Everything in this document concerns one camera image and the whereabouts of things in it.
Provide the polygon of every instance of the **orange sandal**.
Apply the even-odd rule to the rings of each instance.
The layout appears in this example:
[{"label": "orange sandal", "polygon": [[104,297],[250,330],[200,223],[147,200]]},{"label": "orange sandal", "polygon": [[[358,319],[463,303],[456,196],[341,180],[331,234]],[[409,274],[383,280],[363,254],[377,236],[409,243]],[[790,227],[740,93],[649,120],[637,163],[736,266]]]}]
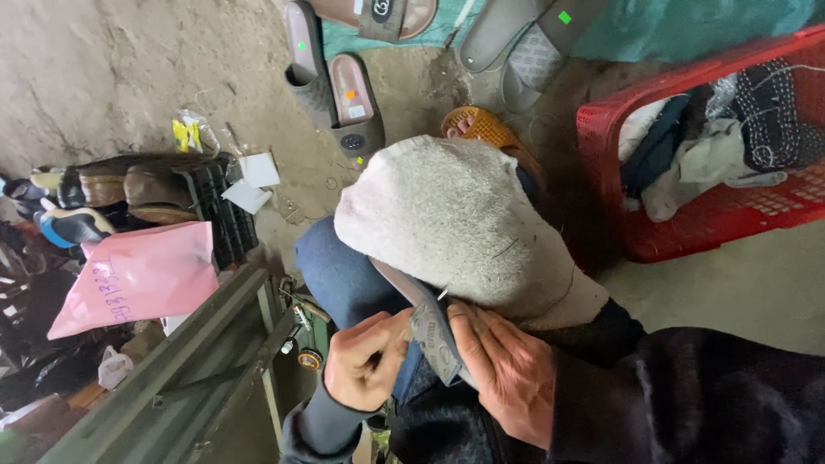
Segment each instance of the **orange sandal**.
[{"label": "orange sandal", "polygon": [[547,174],[539,160],[530,153],[521,140],[518,140],[513,131],[490,111],[478,107],[455,108],[441,123],[441,133],[446,137],[449,129],[458,128],[459,122],[470,117],[473,118],[473,124],[461,136],[462,139],[480,139],[497,149],[508,147],[518,149],[518,155],[515,156],[518,165],[530,174],[542,192],[547,192]]}]

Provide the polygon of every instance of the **hand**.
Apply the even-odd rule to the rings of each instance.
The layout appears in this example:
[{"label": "hand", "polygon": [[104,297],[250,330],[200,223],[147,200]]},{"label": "hand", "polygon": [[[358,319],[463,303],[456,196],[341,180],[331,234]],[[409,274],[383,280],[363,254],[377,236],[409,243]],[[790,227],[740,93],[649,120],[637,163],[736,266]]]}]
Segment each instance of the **hand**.
[{"label": "hand", "polygon": [[323,384],[335,401],[372,412],[389,398],[413,337],[412,313],[382,311],[332,336]]},{"label": "hand", "polygon": [[507,435],[549,450],[556,382],[552,348],[492,311],[465,303],[448,311],[478,401]]}]

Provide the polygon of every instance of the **concrete floor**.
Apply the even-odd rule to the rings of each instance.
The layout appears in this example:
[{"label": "concrete floor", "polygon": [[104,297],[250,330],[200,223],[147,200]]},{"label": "concrete floor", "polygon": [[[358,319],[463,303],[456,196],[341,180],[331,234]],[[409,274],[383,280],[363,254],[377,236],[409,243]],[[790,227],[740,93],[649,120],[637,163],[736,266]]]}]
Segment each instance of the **concrete floor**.
[{"label": "concrete floor", "polygon": [[[286,91],[278,3],[8,0],[0,17],[2,174],[27,175],[119,150],[170,151],[177,108],[235,127],[243,143],[271,147],[283,183],[257,215],[259,253],[291,271],[292,244],[334,211],[356,180],[327,132],[317,132]],[[495,64],[463,75],[451,51],[425,47],[362,53],[384,115],[388,143],[438,134],[453,107],[496,112]],[[573,60],[525,115],[503,114],[547,168],[557,200],[552,222],[568,242],[613,258],[609,229],[594,222],[578,164],[575,110],[657,72],[656,64]],[[741,240],[657,265],[619,264],[601,279],[649,329],[694,324],[758,341],[825,353],[825,223]]]}]

